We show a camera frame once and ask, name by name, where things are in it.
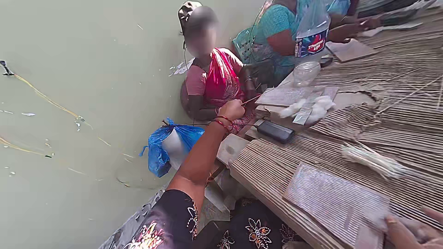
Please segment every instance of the black power bank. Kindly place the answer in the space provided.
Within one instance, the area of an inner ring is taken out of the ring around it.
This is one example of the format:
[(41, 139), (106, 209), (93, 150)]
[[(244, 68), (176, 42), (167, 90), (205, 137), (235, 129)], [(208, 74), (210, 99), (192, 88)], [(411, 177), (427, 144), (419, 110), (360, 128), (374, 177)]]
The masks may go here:
[(269, 121), (265, 121), (257, 126), (257, 131), (283, 144), (289, 142), (295, 135), (294, 130)]

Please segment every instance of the thin stick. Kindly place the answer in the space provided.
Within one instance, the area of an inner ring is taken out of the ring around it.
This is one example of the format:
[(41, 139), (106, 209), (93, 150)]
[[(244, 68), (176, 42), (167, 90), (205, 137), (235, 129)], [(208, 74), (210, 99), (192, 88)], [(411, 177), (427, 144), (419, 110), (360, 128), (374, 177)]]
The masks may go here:
[(396, 76), (396, 77), (394, 77), (394, 78), (387, 79), (387, 80), (382, 81), (382, 82), (380, 82), (380, 83), (377, 83), (377, 84), (375, 84), (375, 85), (373, 85), (373, 86), (377, 86), (377, 85), (379, 85), (379, 84), (381, 84), (381, 83), (385, 83), (385, 82), (388, 82), (388, 81), (390, 81), (390, 80), (393, 80), (393, 79), (396, 79), (396, 78), (400, 78), (400, 77), (402, 77), (402, 76), (405, 76), (405, 75), (407, 75), (407, 74), (413, 73), (413, 72), (415, 72), (415, 71), (417, 71), (417, 70), (420, 70), (420, 69), (422, 69), (422, 67), (419, 67), (419, 68), (417, 68), (417, 69), (414, 69), (414, 70), (412, 70), (412, 71), (410, 71), (410, 72), (407, 72), (407, 73), (405, 73), (405, 74), (402, 74), (402, 75)]
[(440, 109), (440, 101), (441, 101), (441, 99), (442, 99), (442, 93), (443, 93), (443, 79), (442, 79), (442, 82), (441, 82), (440, 85), (441, 85), (441, 87), (440, 87), (439, 102), (437, 103), (437, 110)]
[(423, 88), (427, 87), (428, 85), (430, 85), (430, 84), (432, 84), (432, 83), (436, 82), (436, 81), (437, 81), (437, 80), (439, 80), (439, 79), (440, 79), (441, 77), (443, 77), (443, 75), (442, 75), (442, 76), (440, 76), (440, 77), (438, 77), (438, 78), (436, 78), (435, 80), (433, 80), (433, 81), (429, 82), (428, 84), (426, 84), (426, 85), (422, 86), (421, 88), (419, 88), (419, 89), (415, 90), (414, 92), (410, 93), (410, 94), (409, 94), (408, 96), (405, 96), (405, 97), (403, 97), (402, 99), (400, 99), (399, 101), (397, 101), (397, 102), (395, 102), (395, 103), (391, 104), (390, 106), (386, 107), (385, 109), (383, 109), (383, 110), (381, 110), (381, 111), (377, 112), (377, 113), (376, 113), (375, 115), (378, 115), (378, 114), (380, 114), (380, 113), (382, 113), (382, 112), (386, 111), (387, 109), (391, 108), (391, 107), (392, 107), (393, 105), (396, 105), (396, 104), (400, 103), (401, 101), (403, 101), (404, 99), (406, 99), (406, 98), (410, 97), (410, 96), (411, 96), (411, 95), (413, 95), (414, 93), (416, 93), (416, 92), (418, 92), (418, 91), (422, 90)]

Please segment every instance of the red bangle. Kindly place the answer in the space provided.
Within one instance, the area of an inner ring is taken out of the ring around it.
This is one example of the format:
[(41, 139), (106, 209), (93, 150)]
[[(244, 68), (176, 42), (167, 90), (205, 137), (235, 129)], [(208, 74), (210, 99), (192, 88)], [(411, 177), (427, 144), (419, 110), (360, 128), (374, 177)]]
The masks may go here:
[(227, 118), (227, 117), (225, 117), (225, 116), (217, 116), (217, 117), (215, 117), (215, 118), (218, 118), (218, 117), (220, 117), (220, 118), (224, 118), (224, 119), (226, 119), (227, 121), (229, 121), (229, 123), (232, 124), (232, 121), (231, 121), (229, 118)]
[(218, 120), (212, 120), (213, 122), (217, 122), (218, 124), (221, 124), (225, 129), (226, 129), (226, 131), (228, 131), (229, 132), (229, 129), (225, 126), (225, 124), (224, 123), (222, 123), (221, 121), (218, 121)]

